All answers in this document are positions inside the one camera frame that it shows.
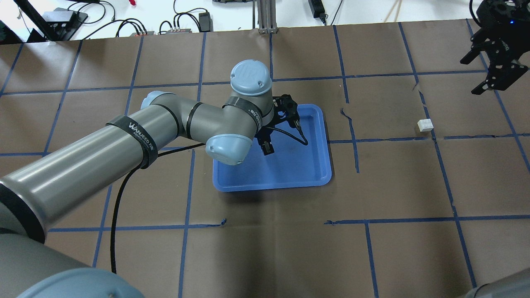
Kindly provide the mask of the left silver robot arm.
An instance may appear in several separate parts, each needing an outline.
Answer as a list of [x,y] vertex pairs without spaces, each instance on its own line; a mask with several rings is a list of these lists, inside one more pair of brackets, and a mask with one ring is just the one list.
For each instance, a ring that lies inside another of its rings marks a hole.
[[297,104],[273,96],[267,66],[244,60],[230,73],[231,94],[222,107],[170,92],[153,91],[132,115],[120,115],[88,136],[1,178],[2,298],[142,298],[111,271],[87,266],[45,246],[49,228],[119,178],[163,156],[178,137],[205,146],[229,166],[243,163],[256,139],[273,153],[270,133],[287,121],[301,132]]

